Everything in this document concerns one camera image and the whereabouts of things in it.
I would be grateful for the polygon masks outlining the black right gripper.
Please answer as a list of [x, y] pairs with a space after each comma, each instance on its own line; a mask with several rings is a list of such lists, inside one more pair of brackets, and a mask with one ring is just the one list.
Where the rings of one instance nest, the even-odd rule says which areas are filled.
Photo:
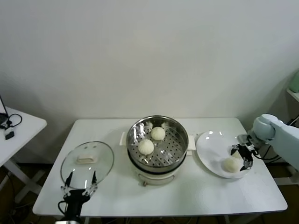
[[250, 170], [253, 166], [252, 152], [243, 145], [232, 145], [230, 155], [240, 155], [243, 159], [243, 166], [240, 171]]

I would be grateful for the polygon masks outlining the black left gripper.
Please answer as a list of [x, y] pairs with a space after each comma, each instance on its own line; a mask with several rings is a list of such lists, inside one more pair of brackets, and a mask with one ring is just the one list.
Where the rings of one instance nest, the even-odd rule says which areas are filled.
[[70, 190], [70, 183], [72, 179], [72, 172], [66, 178], [64, 186], [61, 187], [64, 192], [64, 201], [67, 204], [65, 216], [66, 217], [80, 217], [82, 206], [90, 200], [90, 197], [97, 190], [96, 171], [93, 172], [91, 186], [84, 189]]

